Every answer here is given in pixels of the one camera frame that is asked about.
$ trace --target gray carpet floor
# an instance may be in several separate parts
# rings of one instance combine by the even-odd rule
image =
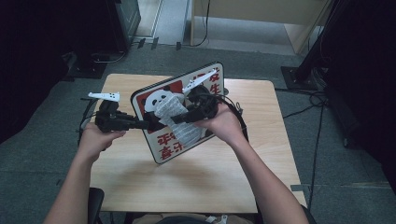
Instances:
[[[206,63],[223,63],[228,78],[265,79],[286,88],[280,66],[298,66],[303,58],[259,52],[133,46],[107,66],[102,79],[59,82],[27,126],[0,145],[0,223],[41,223],[53,203],[77,150],[76,129],[87,93],[100,91],[112,73],[168,75]],[[282,114],[310,105],[308,96],[278,92]],[[285,119],[297,170],[308,200],[318,133],[319,108]],[[396,197],[381,166],[364,150],[343,147],[343,136],[330,107],[323,111],[318,144],[312,214],[318,223],[395,223]],[[123,213],[115,213],[116,223]],[[103,213],[105,223],[108,214]]]

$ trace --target person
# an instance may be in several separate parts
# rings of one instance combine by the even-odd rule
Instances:
[[[247,141],[238,119],[227,105],[219,104],[213,119],[194,124],[209,129],[233,149],[266,223],[308,223],[297,199]],[[87,223],[92,165],[103,148],[110,147],[113,140],[124,135],[125,132],[102,133],[94,124],[87,124],[78,152],[44,223]]]

